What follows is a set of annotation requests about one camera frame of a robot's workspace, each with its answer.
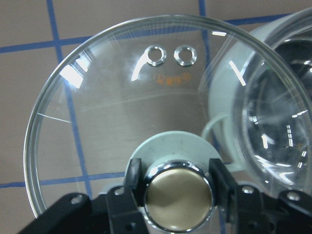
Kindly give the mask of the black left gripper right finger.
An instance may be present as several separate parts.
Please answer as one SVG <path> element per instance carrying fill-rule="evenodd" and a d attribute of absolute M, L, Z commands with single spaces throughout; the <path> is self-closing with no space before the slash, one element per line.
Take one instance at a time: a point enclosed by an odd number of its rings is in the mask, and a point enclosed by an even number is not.
<path fill-rule="evenodd" d="M 254 186 L 239 185 L 220 159 L 210 159 L 209 173 L 216 189 L 216 203 L 226 222 L 231 224 L 262 224 L 264 202 Z"/>

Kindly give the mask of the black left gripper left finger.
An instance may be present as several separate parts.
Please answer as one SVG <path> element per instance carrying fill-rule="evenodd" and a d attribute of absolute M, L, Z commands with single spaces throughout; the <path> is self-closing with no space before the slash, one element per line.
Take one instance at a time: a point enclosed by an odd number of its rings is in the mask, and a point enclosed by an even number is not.
<path fill-rule="evenodd" d="M 130 160 L 124 183 L 113 187 L 106 197 L 110 233 L 145 234 L 146 224 L 138 209 L 142 200 L 142 163 L 140 158 Z"/>

